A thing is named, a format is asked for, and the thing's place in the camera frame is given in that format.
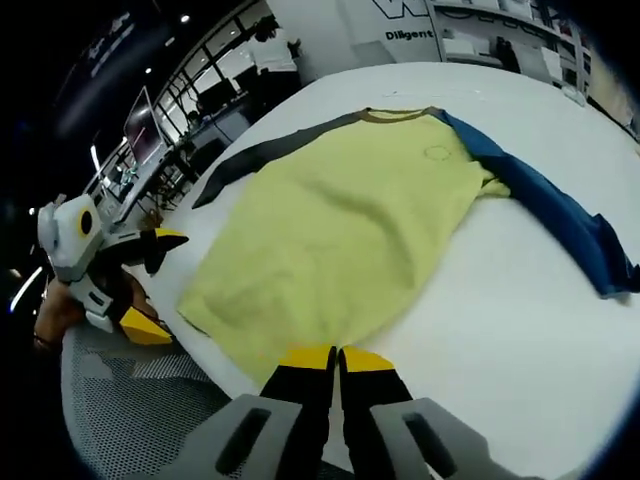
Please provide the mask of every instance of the wall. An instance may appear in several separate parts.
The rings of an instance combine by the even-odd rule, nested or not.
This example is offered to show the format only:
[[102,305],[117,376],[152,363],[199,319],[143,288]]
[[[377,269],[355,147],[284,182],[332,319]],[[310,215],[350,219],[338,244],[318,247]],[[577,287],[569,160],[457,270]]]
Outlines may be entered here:
[[267,0],[267,3],[287,34],[302,42],[303,77],[317,79],[374,64],[440,60],[424,0]]

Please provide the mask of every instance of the shelf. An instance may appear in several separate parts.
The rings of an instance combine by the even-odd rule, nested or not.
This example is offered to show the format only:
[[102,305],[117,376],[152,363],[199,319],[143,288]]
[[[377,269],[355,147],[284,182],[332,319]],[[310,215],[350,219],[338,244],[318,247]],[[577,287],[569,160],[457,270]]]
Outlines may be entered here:
[[468,53],[447,53],[447,62],[483,65],[485,67],[504,68],[502,62],[495,57],[472,55]]
[[501,18],[503,20],[512,20],[514,22],[521,23],[532,29],[538,30],[540,32],[544,32],[552,37],[555,37],[558,40],[561,40],[570,45],[575,45],[573,42],[573,38],[563,33],[556,32],[553,28],[547,27],[546,25],[542,25],[541,23],[534,22],[530,18],[522,17],[520,15],[514,15],[513,13],[505,12],[504,10],[496,10],[494,8],[487,7],[479,7],[477,5],[461,5],[457,3],[444,3],[444,2],[432,2],[433,8],[435,10],[440,11],[450,11],[450,12],[465,12],[465,13],[477,13],[477,14],[487,14],[493,15],[494,17]]

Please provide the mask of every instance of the shirt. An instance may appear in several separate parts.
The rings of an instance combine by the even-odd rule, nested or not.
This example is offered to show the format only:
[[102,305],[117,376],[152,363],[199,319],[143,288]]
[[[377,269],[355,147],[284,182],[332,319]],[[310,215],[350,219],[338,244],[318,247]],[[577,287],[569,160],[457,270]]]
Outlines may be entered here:
[[249,54],[258,72],[267,69],[270,72],[296,72],[298,67],[289,51],[287,35],[281,28],[276,30],[276,36],[265,42],[254,38],[249,40]]

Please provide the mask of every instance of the dark ceiling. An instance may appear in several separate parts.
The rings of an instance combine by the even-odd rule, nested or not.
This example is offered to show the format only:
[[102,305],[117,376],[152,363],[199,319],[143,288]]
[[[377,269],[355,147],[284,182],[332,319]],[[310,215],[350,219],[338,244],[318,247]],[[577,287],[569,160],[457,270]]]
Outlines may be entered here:
[[[142,86],[157,95],[177,64],[239,0],[94,0],[16,3],[5,40],[12,141],[2,160],[2,195],[41,205],[58,193],[76,195],[95,173],[89,148],[106,155]],[[96,59],[118,34],[114,19],[135,23],[92,76]],[[181,24],[188,13],[191,20]],[[175,41],[170,46],[165,42]],[[99,54],[89,58],[89,49]],[[152,67],[146,75],[146,67]]]

